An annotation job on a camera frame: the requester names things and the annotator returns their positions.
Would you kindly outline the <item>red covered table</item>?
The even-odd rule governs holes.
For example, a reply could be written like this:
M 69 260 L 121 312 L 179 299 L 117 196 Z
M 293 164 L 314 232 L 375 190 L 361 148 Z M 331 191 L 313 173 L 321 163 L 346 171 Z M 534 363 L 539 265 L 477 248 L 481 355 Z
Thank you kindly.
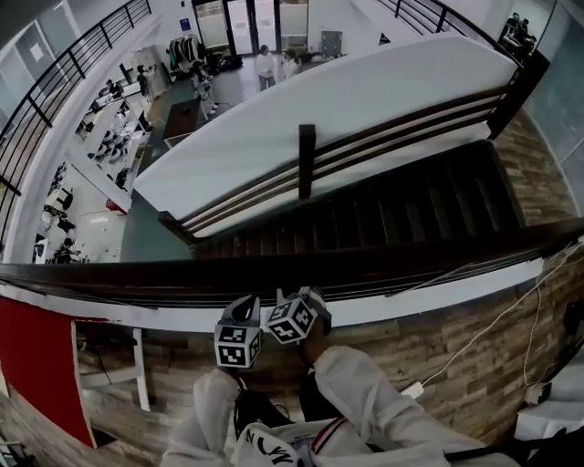
M 134 364 L 81 374 L 78 322 L 105 323 L 102 317 L 77 317 L 0 296 L 0 368 L 7 383 L 55 426 L 96 449 L 83 406 L 82 390 L 135 380 L 143 410 L 150 408 L 141 330 L 132 331 Z

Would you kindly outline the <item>dark brown counter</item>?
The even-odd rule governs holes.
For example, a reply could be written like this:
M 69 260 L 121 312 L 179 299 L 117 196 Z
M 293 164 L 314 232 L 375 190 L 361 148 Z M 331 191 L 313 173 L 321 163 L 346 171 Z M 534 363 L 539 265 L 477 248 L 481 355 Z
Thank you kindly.
M 168 149 L 172 149 L 194 133 L 201 118 L 200 99 L 174 104 L 170 109 L 162 137 Z

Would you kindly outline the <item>dark wooden railing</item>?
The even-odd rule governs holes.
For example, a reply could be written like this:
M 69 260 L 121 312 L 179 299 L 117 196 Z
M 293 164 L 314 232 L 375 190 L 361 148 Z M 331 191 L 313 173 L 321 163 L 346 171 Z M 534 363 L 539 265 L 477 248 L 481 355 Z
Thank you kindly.
M 0 265 L 0 285 L 150 309 L 221 308 L 240 296 L 268 305 L 276 291 L 318 287 L 328 300 L 386 296 L 553 254 L 584 234 L 584 218 L 490 233 L 303 254 L 150 263 Z

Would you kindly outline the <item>grey metal cabinet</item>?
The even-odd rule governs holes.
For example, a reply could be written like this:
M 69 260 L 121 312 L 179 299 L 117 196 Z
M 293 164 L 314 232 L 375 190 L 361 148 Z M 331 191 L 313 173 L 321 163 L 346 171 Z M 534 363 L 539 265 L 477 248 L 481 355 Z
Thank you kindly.
M 322 31 L 320 54 L 323 57 L 340 57 L 342 55 L 342 32 Z

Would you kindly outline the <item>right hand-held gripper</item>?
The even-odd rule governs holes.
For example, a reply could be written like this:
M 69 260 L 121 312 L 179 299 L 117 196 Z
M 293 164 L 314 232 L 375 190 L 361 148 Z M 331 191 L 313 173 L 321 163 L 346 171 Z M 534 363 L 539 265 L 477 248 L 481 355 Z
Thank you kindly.
M 290 344 L 308 336 L 317 316 L 331 319 L 321 290 L 303 286 L 300 297 L 287 300 L 282 289 L 276 291 L 276 306 L 266 315 L 266 327 L 280 344 Z

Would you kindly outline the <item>person's right forearm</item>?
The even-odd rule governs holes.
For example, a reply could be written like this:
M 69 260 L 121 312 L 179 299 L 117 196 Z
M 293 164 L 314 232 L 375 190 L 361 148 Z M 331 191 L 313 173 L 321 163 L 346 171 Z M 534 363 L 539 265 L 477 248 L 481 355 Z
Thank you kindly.
M 332 346 L 315 331 L 304 340 L 302 350 L 315 370 L 318 391 L 365 442 L 380 448 L 431 443 L 446 453 L 482 446 L 442 425 L 414 399 L 402 395 L 368 354 Z

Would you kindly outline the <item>person's white printed jacket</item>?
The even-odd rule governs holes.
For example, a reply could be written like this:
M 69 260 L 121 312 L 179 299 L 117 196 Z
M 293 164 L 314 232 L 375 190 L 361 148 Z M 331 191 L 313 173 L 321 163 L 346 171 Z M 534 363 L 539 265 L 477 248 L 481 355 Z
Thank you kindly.
M 276 428 L 255 422 L 239 437 L 234 467 L 325 467 L 330 459 L 373 454 L 344 417 Z

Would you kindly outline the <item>dark wooden staircase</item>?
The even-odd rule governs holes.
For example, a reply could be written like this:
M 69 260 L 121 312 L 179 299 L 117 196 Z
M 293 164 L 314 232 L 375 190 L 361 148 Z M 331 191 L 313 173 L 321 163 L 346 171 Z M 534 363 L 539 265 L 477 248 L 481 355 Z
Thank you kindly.
M 307 254 L 515 231 L 526 221 L 490 140 L 282 207 L 194 247 L 197 259 Z

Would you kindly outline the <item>glass entrance doors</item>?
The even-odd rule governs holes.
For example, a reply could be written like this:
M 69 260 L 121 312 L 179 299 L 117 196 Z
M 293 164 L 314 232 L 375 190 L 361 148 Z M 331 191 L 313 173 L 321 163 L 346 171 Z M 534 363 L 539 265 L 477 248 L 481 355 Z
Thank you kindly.
M 252 56 L 267 45 L 281 53 L 285 36 L 306 36 L 309 0 L 192 0 L 200 38 L 206 47 Z

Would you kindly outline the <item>white lockers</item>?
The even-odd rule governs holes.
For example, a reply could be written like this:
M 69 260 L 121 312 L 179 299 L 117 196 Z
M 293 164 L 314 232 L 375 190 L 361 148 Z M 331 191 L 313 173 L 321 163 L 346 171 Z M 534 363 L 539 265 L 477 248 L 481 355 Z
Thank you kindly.
M 170 88 L 170 80 L 167 77 L 166 68 L 161 62 L 156 46 L 143 47 L 131 53 L 131 64 L 136 71 L 137 66 L 144 65 L 151 68 L 152 101 L 165 93 Z

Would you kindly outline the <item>person's black trousers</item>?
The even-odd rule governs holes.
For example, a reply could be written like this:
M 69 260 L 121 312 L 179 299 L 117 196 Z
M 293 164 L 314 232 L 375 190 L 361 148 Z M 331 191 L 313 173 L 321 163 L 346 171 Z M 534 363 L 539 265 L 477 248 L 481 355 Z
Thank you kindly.
M 306 422 L 341 417 L 341 413 L 320 393 L 314 371 L 303 378 L 297 396 Z

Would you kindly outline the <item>person's left forearm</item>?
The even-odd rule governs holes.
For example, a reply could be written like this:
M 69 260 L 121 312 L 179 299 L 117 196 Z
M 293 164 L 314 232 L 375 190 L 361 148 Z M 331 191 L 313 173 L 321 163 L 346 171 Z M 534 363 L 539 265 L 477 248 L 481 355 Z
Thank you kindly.
M 193 384 L 193 411 L 170 435 L 160 467 L 231 467 L 224 452 L 239 387 L 216 368 Z

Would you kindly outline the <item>black metal balcony railing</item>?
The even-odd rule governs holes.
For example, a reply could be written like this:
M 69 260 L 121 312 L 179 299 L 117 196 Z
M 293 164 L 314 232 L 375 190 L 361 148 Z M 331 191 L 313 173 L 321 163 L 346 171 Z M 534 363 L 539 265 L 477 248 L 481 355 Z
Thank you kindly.
M 0 252 L 26 173 L 58 113 L 90 70 L 150 14 L 149 0 L 128 0 L 57 56 L 17 104 L 0 131 Z
M 456 33 L 489 45 L 494 51 L 509 58 L 520 69 L 523 65 L 510 52 L 490 37 L 471 20 L 440 0 L 375 0 L 387 8 L 420 36 L 442 32 Z

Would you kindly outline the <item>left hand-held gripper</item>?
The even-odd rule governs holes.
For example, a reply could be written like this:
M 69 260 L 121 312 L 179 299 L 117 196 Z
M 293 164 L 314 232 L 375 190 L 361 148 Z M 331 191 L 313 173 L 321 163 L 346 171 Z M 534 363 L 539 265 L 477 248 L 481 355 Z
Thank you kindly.
M 223 311 L 214 331 L 216 363 L 224 368 L 251 368 L 261 349 L 260 327 L 228 326 L 244 323 L 259 326 L 261 317 L 258 296 L 243 296 L 229 304 Z

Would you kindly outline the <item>white desk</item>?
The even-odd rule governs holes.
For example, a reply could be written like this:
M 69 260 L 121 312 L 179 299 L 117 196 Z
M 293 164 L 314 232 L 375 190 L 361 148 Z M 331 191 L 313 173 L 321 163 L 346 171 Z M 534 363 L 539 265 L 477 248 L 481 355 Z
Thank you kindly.
M 584 427 L 584 381 L 562 385 L 550 381 L 551 392 L 539 405 L 518 412 L 514 438 L 520 441 L 550 439 L 561 431 L 571 433 Z

